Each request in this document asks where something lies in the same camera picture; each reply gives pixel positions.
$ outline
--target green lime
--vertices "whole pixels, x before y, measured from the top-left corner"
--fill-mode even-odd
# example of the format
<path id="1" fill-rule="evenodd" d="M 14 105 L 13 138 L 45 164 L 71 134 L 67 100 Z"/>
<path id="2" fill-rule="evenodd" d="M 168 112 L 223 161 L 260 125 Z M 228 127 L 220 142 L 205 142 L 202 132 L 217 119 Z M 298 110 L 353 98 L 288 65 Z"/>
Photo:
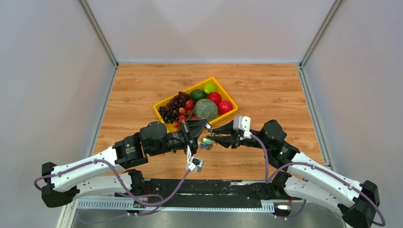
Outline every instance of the green lime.
<path id="1" fill-rule="evenodd" d="M 195 89 L 193 91 L 190 92 L 190 97 L 194 100 L 194 102 L 196 103 L 199 100 L 202 100 L 204 98 L 207 97 L 206 93 L 201 90 L 201 89 Z"/>
<path id="2" fill-rule="evenodd" d="M 209 94 L 215 92 L 217 90 L 217 87 L 212 82 L 206 82 L 203 85 L 203 90 L 205 93 Z"/>

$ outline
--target gray wall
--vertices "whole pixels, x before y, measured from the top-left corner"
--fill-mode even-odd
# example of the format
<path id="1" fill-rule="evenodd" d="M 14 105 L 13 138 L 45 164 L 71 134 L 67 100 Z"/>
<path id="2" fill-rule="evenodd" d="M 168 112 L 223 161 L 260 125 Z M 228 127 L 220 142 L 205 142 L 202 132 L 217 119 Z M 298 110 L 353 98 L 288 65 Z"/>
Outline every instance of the gray wall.
<path id="1" fill-rule="evenodd" d="M 1 227 L 55 227 L 33 181 L 88 156 L 113 67 L 75 0 L 0 3 Z"/>
<path id="2" fill-rule="evenodd" d="M 298 62 L 334 0 L 89 0 L 118 61 Z"/>
<path id="3" fill-rule="evenodd" d="M 391 228 L 403 227 L 402 12 L 346 0 L 306 67 L 334 169 L 378 185 Z"/>

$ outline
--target wooden surface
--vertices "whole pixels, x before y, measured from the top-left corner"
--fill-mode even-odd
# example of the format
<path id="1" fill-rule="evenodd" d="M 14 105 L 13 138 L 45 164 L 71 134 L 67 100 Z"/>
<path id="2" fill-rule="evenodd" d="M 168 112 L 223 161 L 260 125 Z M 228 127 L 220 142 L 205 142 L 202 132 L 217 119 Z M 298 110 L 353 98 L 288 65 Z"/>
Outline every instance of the wooden surface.
<path id="1" fill-rule="evenodd" d="M 276 119 L 288 134 L 287 142 L 323 163 L 295 65 L 119 65 L 94 153 L 157 121 L 154 103 L 208 77 L 215 77 L 238 104 L 239 110 L 234 115 L 251 118 L 251 129 L 260 130 L 265 122 Z M 209 151 L 198 150 L 196 156 L 204 159 L 203 170 L 191 173 L 188 178 L 264 179 L 261 149 L 233 150 L 215 145 Z M 136 169 L 145 178 L 181 178 L 186 171 L 185 160 L 183 151 L 166 153 L 149 157 L 148 164 Z"/>

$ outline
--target cantaloupe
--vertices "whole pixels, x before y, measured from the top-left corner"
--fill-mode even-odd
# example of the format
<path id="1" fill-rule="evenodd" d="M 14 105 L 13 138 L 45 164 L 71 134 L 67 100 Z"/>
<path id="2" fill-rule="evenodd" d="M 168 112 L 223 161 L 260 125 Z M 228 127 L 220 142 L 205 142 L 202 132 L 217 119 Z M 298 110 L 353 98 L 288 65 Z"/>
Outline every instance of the cantaloupe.
<path id="1" fill-rule="evenodd" d="M 207 119 L 208 121 L 212 121 L 217 117 L 218 108 L 216 104 L 210 99 L 201 99 L 196 102 L 193 108 L 194 116 L 201 120 Z"/>

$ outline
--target yellow plastic tray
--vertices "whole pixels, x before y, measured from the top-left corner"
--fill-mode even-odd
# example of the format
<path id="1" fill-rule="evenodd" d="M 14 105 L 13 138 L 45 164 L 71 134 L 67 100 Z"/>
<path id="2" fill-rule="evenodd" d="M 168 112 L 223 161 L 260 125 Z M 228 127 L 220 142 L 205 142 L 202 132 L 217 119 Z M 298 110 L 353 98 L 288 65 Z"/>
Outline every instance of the yellow plastic tray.
<path id="1" fill-rule="evenodd" d="M 217 81 L 214 77 L 208 78 L 208 79 L 206 79 L 206 80 L 204 80 L 204 81 L 202 81 L 202 82 L 200 82 L 200 83 L 195 84 L 194 86 L 192 86 L 192 87 L 190 87 L 190 88 L 187 88 L 187 89 L 185 89 L 185 90 L 182 90 L 182 92 L 185 92 L 185 93 L 189 94 L 191 91 L 193 91 L 193 90 L 195 90 L 195 89 L 201 89 L 201 90 L 203 90 L 203 85 L 204 85 L 204 83 L 206 83 L 206 82 L 212 82 L 212 83 L 214 83 L 214 84 L 216 85 L 216 87 L 217 87 L 217 91 L 216 91 L 216 92 L 221 95 L 222 100 L 223 100 L 223 101 L 224 101 L 224 100 L 230 101 L 231 104 L 232 104 L 232 107 L 233 107 L 233 109 L 232 109 L 231 111 L 227 112 L 227 113 L 224 114 L 224 115 L 219 115 L 219 116 L 217 116 L 217 118 L 215 118 L 214 120 L 210 121 L 210 124 L 211 124 L 211 125 L 214 125 L 214 124 L 218 123 L 219 121 L 228 118 L 230 115 L 232 115 L 234 112 L 236 112 L 236 111 L 238 110 L 238 105 L 234 102 L 234 100 L 230 97 L 230 95 L 228 95 L 228 93 L 224 90 L 224 88 L 218 83 L 218 81 Z M 164 100 L 162 100 L 162 101 L 157 102 L 157 103 L 154 104 L 154 111 L 155 111 L 155 113 L 157 114 L 158 118 L 160 119 L 160 121 L 161 121 L 162 123 L 163 123 L 163 119 L 162 119 L 162 117 L 160 116 L 160 114 L 158 113 L 158 108 L 159 108 L 160 106 L 165 107 L 165 106 L 166 106 L 166 103 L 168 103 L 175 95 L 177 95 L 177 94 L 174 94 L 174 95 L 172 95 L 172 96 L 170 96 L 170 97 L 168 97 L 168 98 L 166 98 L 166 99 L 164 99 Z M 165 123 L 165 125 L 166 125 L 166 128 L 168 129 L 168 132 L 175 132 L 175 131 L 177 131 L 177 130 L 176 130 L 176 127 L 174 127 L 174 126 L 172 125 L 172 123 Z"/>

